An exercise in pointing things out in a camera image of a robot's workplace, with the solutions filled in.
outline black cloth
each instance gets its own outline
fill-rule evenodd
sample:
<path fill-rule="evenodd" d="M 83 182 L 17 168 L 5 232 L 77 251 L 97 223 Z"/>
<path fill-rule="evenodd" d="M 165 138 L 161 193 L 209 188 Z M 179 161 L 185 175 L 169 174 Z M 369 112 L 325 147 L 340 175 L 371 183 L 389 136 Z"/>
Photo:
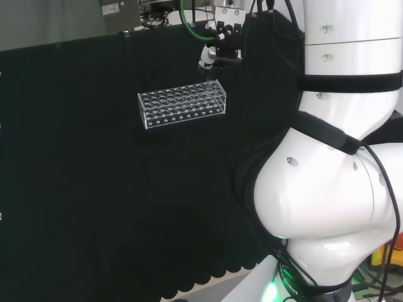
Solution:
<path fill-rule="evenodd" d="M 182 26 L 0 53 L 0 301 L 159 301 L 268 254 L 229 177 L 297 100 L 270 23 L 215 73 L 225 115 L 147 131 L 138 92 L 205 81 Z"/>

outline black cable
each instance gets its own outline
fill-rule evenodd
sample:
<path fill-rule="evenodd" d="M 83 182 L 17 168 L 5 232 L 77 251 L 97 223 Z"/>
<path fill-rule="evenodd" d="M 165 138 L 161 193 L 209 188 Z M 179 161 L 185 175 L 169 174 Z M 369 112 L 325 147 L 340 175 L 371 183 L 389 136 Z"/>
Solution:
<path fill-rule="evenodd" d="M 191 0 L 191 17 L 193 24 L 196 24 L 196 0 Z"/>
<path fill-rule="evenodd" d="M 245 25 L 244 25 L 244 31 L 245 31 L 245 35 L 244 35 L 244 53 L 243 53 L 244 58 L 247 57 L 247 55 L 246 55 L 247 35 L 249 33 L 249 28 L 251 27 L 251 18 L 252 18 L 252 13 L 253 13 L 253 8 L 254 8 L 255 3 L 256 3 L 256 0 L 253 0 L 251 10 L 249 11 L 249 16 L 247 17 L 247 20 L 246 20 Z"/>
<path fill-rule="evenodd" d="M 373 157 L 373 159 L 379 166 L 380 172 L 383 175 L 383 179 L 385 179 L 386 187 L 389 191 L 389 195 L 392 200 L 392 205 L 393 205 L 393 208 L 395 211 L 395 218 L 396 218 L 396 228 L 395 228 L 395 232 L 394 232 L 394 235 L 392 238 L 392 243 L 390 244 L 390 248 L 389 248 L 389 252 L 388 252 L 388 256 L 387 256 L 387 260 L 386 260 L 386 264 L 385 264 L 385 273 L 383 274 L 383 281 L 382 281 L 382 285 L 381 285 L 380 293 L 379 293 L 378 302 L 382 302 L 383 294 L 385 292 L 385 287 L 386 287 L 388 269 L 390 267 L 390 262 L 392 260 L 393 248 L 396 244 L 397 237 L 399 236 L 399 232 L 400 232 L 400 213 L 399 213 L 399 207 L 397 206 L 395 193 L 393 191 L 392 184 L 390 183 L 388 174 L 386 173 L 385 167 L 383 166 L 382 162 L 380 161 L 378 156 L 375 154 L 375 152 L 371 149 L 371 147 L 366 142 L 361 142 L 361 143 L 362 143 L 362 146 L 364 146 L 368 150 L 368 152 L 371 154 L 371 156 Z"/>
<path fill-rule="evenodd" d="M 256 0 L 253 0 L 251 10 L 249 11 L 249 14 L 253 13 L 253 8 L 254 8 L 255 3 L 256 3 Z"/>
<path fill-rule="evenodd" d="M 195 11 L 203 11 L 204 13 L 212 13 L 212 11 L 208 11 L 207 8 L 206 8 L 206 9 L 195 8 Z"/>
<path fill-rule="evenodd" d="M 262 2 L 263 0 L 258 0 L 258 16 L 261 16 L 263 13 Z"/>
<path fill-rule="evenodd" d="M 365 268 L 361 268 L 363 269 L 364 273 L 366 275 L 368 275 L 369 277 L 372 278 L 372 281 L 370 282 L 370 285 L 374 285 L 375 283 L 379 283 L 381 284 L 382 282 L 379 280 L 380 276 L 382 275 L 382 272 L 385 270 L 385 263 L 386 263 L 386 251 L 388 251 L 388 243 L 385 243 L 385 245 L 383 246 L 383 255 L 382 255 L 382 261 L 381 261 L 381 266 L 380 266 L 380 270 L 378 271 L 378 274 L 376 276 L 374 276 L 373 274 L 371 274 L 370 272 L 368 272 Z"/>
<path fill-rule="evenodd" d="M 290 13 L 292 26 L 294 27 L 295 32 L 298 33 L 299 36 L 302 36 L 304 33 L 298 27 L 297 17 L 295 17 L 294 9 L 292 8 L 290 0 L 284 0 L 284 1 L 285 5 L 287 5 L 287 10 Z"/>
<path fill-rule="evenodd" d="M 275 37 L 274 37 L 274 35 L 275 35 L 275 32 L 274 32 L 274 27 L 275 27 L 275 14 L 274 14 L 274 13 L 272 14 L 272 22 L 273 22 L 273 27 L 272 27 L 272 34 L 273 34 L 273 37 L 272 37 L 272 39 L 271 39 L 271 42 L 272 42 L 272 44 L 273 44 L 273 47 L 274 47 L 276 53 L 281 57 L 281 59 L 284 61 L 284 63 L 287 64 L 287 66 L 289 66 L 291 69 L 293 69 L 294 71 L 296 71 L 298 74 L 301 74 L 301 73 L 302 73 L 301 70 L 300 70 L 295 64 L 291 63 L 291 62 L 280 52 L 280 50 L 278 49 L 278 46 L 277 46 L 277 43 L 276 43 L 276 39 L 275 39 Z"/>

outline black band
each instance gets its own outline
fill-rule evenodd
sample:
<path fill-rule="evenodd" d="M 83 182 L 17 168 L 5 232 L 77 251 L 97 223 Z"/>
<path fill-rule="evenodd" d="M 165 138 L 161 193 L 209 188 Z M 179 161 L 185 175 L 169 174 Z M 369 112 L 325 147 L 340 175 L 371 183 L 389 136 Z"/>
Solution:
<path fill-rule="evenodd" d="M 292 118 L 291 127 L 328 146 L 346 154 L 353 155 L 361 146 L 361 142 L 339 128 L 326 123 L 324 120 L 303 111 L 297 111 Z"/>
<path fill-rule="evenodd" d="M 298 81 L 301 91 L 373 93 L 396 91 L 402 87 L 402 72 L 377 75 L 303 75 Z"/>
<path fill-rule="evenodd" d="M 304 294 L 307 294 L 310 297 L 314 297 L 314 300 L 317 302 L 328 302 L 326 299 L 326 294 L 332 293 L 333 297 L 339 296 L 339 298 L 342 298 L 337 299 L 337 301 L 347 302 L 351 295 L 351 278 L 349 278 L 342 284 L 334 286 L 297 286 L 297 283 L 292 277 L 288 275 L 286 269 L 284 269 L 280 263 L 278 263 L 278 265 L 278 273 L 280 275 L 281 281 L 285 289 L 288 291 L 289 295 L 295 301 L 306 301 L 306 297 L 304 296 Z"/>

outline white circular hole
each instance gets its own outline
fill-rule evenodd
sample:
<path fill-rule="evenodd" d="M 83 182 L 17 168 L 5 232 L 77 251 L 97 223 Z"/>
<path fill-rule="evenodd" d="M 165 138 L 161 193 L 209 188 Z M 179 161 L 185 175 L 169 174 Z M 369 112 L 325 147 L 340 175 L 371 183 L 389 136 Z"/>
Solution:
<path fill-rule="evenodd" d="M 292 157 L 287 157 L 286 161 L 288 162 L 289 165 L 293 167 L 298 167 L 298 161 Z"/>

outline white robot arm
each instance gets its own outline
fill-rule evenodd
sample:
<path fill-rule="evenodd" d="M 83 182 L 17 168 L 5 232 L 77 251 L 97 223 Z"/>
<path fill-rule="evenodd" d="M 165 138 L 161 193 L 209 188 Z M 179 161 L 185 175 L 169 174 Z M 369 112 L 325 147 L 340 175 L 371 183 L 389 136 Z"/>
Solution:
<path fill-rule="evenodd" d="M 214 32 L 215 39 L 207 43 L 201 53 L 201 70 L 214 65 L 229 65 L 242 60 L 246 26 L 244 0 L 214 0 L 214 20 L 206 27 Z"/>
<path fill-rule="evenodd" d="M 306 75 L 400 72 L 403 1 L 304 0 L 304 11 Z M 371 93 L 304 91 L 298 110 L 362 140 L 388 120 L 398 96 L 398 88 Z M 372 149 L 403 213 L 403 144 Z M 396 228 L 385 178 L 365 148 L 348 155 L 294 128 L 261 169 L 254 204 L 263 226 L 272 235 L 289 239 L 288 253 L 319 286 L 346 284 L 363 259 L 389 241 Z M 290 291 L 295 293 L 283 272 L 272 269 L 275 262 L 265 265 L 271 273 L 266 285 L 275 274 L 279 301 Z M 344 288 L 347 292 L 338 302 L 355 301 L 351 288 Z M 230 294 L 224 301 L 240 301 L 238 297 Z"/>

